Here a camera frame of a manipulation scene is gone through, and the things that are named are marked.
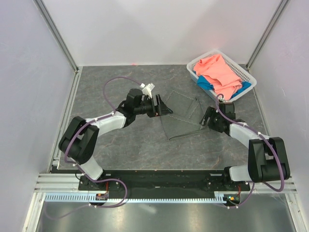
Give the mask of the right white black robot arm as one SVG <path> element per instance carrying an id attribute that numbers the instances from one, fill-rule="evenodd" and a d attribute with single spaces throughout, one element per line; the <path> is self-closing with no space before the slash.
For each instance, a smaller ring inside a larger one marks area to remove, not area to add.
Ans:
<path id="1" fill-rule="evenodd" d="M 219 108 L 208 107 L 200 124 L 225 133 L 248 149 L 248 162 L 241 166 L 225 168 L 227 175 L 221 178 L 222 187 L 233 190 L 239 181 L 266 183 L 290 178 L 285 144 L 280 137 L 269 137 L 236 119 L 232 102 L 221 102 Z"/>

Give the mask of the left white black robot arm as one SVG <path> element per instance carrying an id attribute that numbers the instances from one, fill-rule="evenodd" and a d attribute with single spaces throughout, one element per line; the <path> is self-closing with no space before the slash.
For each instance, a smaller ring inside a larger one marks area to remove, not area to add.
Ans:
<path id="1" fill-rule="evenodd" d="M 91 187 L 101 190 L 106 185 L 106 178 L 103 176 L 104 170 L 93 157 L 97 139 L 111 131 L 129 126 L 138 115 L 146 114 L 152 118 L 172 113 L 159 94 L 152 97 L 150 93 L 134 88 L 114 112 L 89 119 L 74 117 L 62 135 L 58 148 L 65 154 L 66 162 L 78 165 L 89 178 Z"/>

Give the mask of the grey cloth napkin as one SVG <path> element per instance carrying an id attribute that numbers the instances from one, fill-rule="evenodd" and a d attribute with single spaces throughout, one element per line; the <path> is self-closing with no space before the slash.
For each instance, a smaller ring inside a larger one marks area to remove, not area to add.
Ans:
<path id="1" fill-rule="evenodd" d="M 172 114 L 160 117 L 163 131 L 168 140 L 210 131 L 207 126 L 200 124 L 205 111 L 197 96 L 174 88 L 163 97 L 163 102 L 173 111 Z"/>

